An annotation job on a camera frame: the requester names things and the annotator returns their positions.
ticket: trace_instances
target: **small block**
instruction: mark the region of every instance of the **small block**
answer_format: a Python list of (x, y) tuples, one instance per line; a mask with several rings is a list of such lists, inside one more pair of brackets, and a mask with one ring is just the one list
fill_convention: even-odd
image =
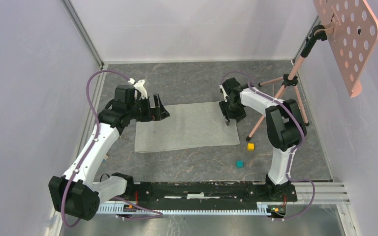
[(237, 168), (243, 168), (244, 162), (243, 161), (237, 161)]
[(254, 144), (252, 143), (247, 144), (247, 150), (254, 151)]

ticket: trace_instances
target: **circular hole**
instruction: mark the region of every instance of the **circular hole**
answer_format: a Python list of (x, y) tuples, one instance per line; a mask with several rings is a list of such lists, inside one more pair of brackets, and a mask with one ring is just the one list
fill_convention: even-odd
[(370, 34), (371, 34), (372, 36), (374, 36), (375, 33), (376, 33), (375, 26), (370, 26)]

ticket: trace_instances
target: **gray cloth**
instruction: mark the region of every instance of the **gray cloth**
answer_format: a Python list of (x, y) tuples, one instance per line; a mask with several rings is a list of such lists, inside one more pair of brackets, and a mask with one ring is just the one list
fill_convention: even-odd
[(137, 122), (135, 152), (157, 152), (187, 148), (240, 144), (237, 126), (226, 126), (218, 102), (165, 106), (170, 117)]

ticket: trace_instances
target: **white wall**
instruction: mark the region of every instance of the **white wall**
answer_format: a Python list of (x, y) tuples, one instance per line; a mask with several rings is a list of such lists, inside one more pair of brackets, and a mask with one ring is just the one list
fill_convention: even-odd
[(0, 1), (0, 236), (39, 236), (97, 71), (61, 1)]
[[(368, 2), (378, 17), (378, 1)], [(328, 43), (316, 44), (300, 75), (333, 175), (345, 183), (362, 235), (377, 236), (378, 45), (356, 98), (349, 98)]]
[(72, 0), (104, 61), (292, 59), (310, 0)]

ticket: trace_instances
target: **gray floor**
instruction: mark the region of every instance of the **gray floor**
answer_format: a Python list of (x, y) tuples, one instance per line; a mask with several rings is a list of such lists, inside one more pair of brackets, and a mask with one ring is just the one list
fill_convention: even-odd
[[(287, 214), (302, 206), (288, 205)], [(165, 215), (151, 220), (122, 221), (114, 215), (96, 215), (74, 229), (63, 228), (63, 236), (345, 236), (335, 205), (314, 205), (306, 214), (284, 222), (264, 216)]]
[[(184, 62), (110, 65), (109, 69), (121, 71), (135, 80), (145, 79), (149, 94), (159, 93), (164, 105), (221, 101), (218, 84), (222, 76), (232, 70), (241, 70), (256, 76), (257, 82), (266, 81), (290, 72), (289, 61), (228, 61)], [(240, 83), (247, 78), (231, 74)], [(107, 74), (99, 111), (114, 96), (115, 87), (125, 81), (114, 74)], [(261, 91), (276, 93), (280, 83), (263, 86)], [(290, 88), (284, 98), (296, 98)], [(292, 165), (293, 178), (313, 180), (330, 179), (314, 124), (308, 107), (311, 125), (307, 127), (306, 142), (297, 151)], [(247, 151), (245, 138), (254, 127), (260, 114), (246, 108), (247, 117), (237, 124), (240, 145), (200, 147), (155, 153), (134, 153), (135, 122), (123, 132), (121, 139), (108, 152), (109, 158), (101, 164), (95, 180), (103, 173), (120, 172), (134, 177), (135, 181), (206, 181), (206, 180), (264, 180), (270, 169), (272, 146), (267, 139), (264, 122), (251, 142), (254, 151)], [(244, 168), (237, 169), (236, 161), (244, 161)]]

